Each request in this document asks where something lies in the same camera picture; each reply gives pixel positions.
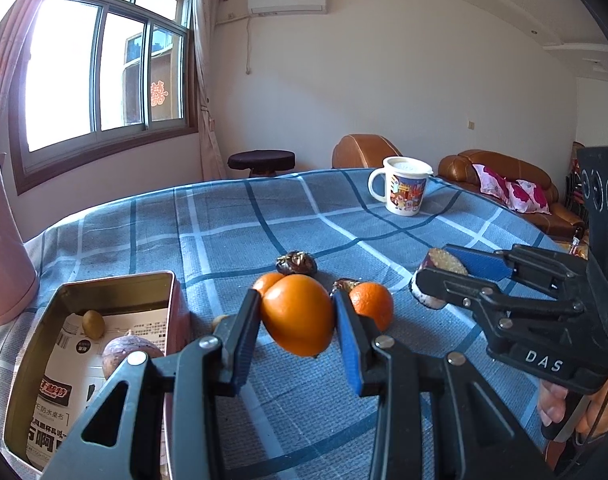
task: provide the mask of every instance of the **blue gripper pad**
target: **blue gripper pad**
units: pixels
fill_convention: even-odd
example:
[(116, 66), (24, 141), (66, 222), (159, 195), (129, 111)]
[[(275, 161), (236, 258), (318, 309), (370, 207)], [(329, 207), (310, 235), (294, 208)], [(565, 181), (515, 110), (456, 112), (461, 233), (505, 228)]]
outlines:
[(512, 276), (512, 269), (504, 263), (501, 256), (453, 245), (445, 246), (444, 250), (458, 258), (472, 276), (493, 282), (500, 282)]
[(260, 303), (261, 296), (255, 290), (249, 290), (235, 320), (235, 324), (237, 324), (238, 321), (241, 322), (245, 318), (245, 323), (242, 325), (242, 331), (235, 348), (235, 360), (233, 362), (231, 385), (236, 395), (242, 386), (246, 384), (248, 373), (251, 370), (255, 341), (257, 340), (257, 333), (260, 330)]
[(337, 335), (340, 341), (344, 373), (346, 374), (349, 386), (359, 396), (363, 389), (363, 381), (359, 369), (359, 349), (354, 328), (351, 325), (351, 317), (349, 317), (347, 309), (350, 309), (357, 323), (359, 323), (359, 319), (357, 318), (357, 314), (355, 314), (351, 300), (345, 292), (333, 294), (333, 304), (337, 313)]

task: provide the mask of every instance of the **orange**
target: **orange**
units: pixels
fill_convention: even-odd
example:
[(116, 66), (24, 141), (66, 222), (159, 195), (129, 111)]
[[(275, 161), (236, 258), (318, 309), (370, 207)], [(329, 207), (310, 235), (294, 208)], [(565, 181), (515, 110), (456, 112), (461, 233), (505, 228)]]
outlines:
[(301, 357), (326, 350), (335, 329), (328, 292), (305, 274), (284, 276), (266, 291), (261, 320), (279, 346)]
[(284, 275), (279, 272), (267, 272), (257, 278), (257, 281), (253, 284), (253, 288), (263, 297), (266, 291), (283, 277)]
[(375, 320), (382, 332), (393, 320), (393, 297), (388, 289), (379, 283), (359, 283), (349, 294), (355, 312)]

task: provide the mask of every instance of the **human hand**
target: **human hand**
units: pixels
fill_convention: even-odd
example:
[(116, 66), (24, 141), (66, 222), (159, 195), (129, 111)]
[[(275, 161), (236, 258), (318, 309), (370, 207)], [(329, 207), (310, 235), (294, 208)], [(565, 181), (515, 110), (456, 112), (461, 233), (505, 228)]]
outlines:
[[(608, 392), (608, 381), (596, 394), (591, 395), (591, 402), (588, 405), (588, 409), (581, 416), (575, 430), (583, 435), (587, 436), (592, 428), (599, 409), (604, 402), (606, 393)], [(537, 411), (539, 417), (542, 419), (544, 426), (550, 426), (553, 422), (559, 423), (564, 420), (566, 413), (566, 401), (565, 398), (568, 394), (568, 389), (558, 384), (552, 384), (549, 381), (539, 381), (539, 398), (537, 401)], [(608, 431), (608, 404), (604, 410), (603, 415), (597, 425), (593, 436), (599, 436), (600, 434)]]
[(544, 426), (550, 426), (553, 422), (559, 423), (564, 420), (567, 395), (568, 388), (552, 384), (549, 381), (539, 381), (537, 411)]
[[(588, 405), (588, 409), (586, 410), (586, 413), (584, 413), (581, 416), (580, 421), (575, 426), (575, 430), (577, 430), (577, 433), (581, 434), (582, 436), (587, 436), (588, 432), (590, 431), (590, 428), (592, 428), (592, 425), (595, 423), (597, 415), (599, 414), (599, 409), (601, 408), (601, 405), (604, 403), (604, 399), (606, 398), (607, 392), (608, 392), (608, 380), (606, 381), (606, 384), (604, 384), (602, 389), (600, 389), (596, 394), (590, 396), (591, 402)], [(599, 424), (597, 424), (597, 427), (595, 428), (595, 433), (593, 433), (593, 436), (599, 436), (603, 433), (606, 433), (607, 431), (608, 431), (608, 403), (606, 405), (606, 409), (604, 410), (603, 415), (599, 419)]]

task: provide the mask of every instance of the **white mug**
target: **white mug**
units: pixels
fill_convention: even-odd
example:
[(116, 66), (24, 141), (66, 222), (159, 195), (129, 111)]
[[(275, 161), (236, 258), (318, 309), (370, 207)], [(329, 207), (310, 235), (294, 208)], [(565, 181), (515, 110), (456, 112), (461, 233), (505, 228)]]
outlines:
[[(385, 196), (373, 191), (373, 181), (379, 174), (386, 175)], [(414, 216), (421, 207), (426, 182), (433, 174), (433, 168), (421, 160), (408, 156), (387, 156), (384, 167), (373, 171), (369, 176), (370, 194), (386, 209), (401, 216)]]

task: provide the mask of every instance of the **metal tin box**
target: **metal tin box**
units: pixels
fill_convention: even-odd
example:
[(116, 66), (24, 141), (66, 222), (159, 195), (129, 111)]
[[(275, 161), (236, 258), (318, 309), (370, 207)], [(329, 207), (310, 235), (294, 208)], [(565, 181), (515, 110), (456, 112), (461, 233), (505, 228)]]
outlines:
[[(159, 308), (168, 308), (164, 352), (169, 355), (180, 351), (193, 339), (181, 286), (171, 271), (87, 280), (60, 286), (31, 336), (12, 384), (3, 437), (8, 450), (27, 467), (40, 473), (27, 457), (27, 439), (40, 383), (60, 329), (69, 314), (83, 315), (87, 310), (96, 310), (103, 316), (108, 316)], [(167, 396), (164, 405), (167, 440), (171, 434), (168, 426), (171, 409), (172, 396)]]

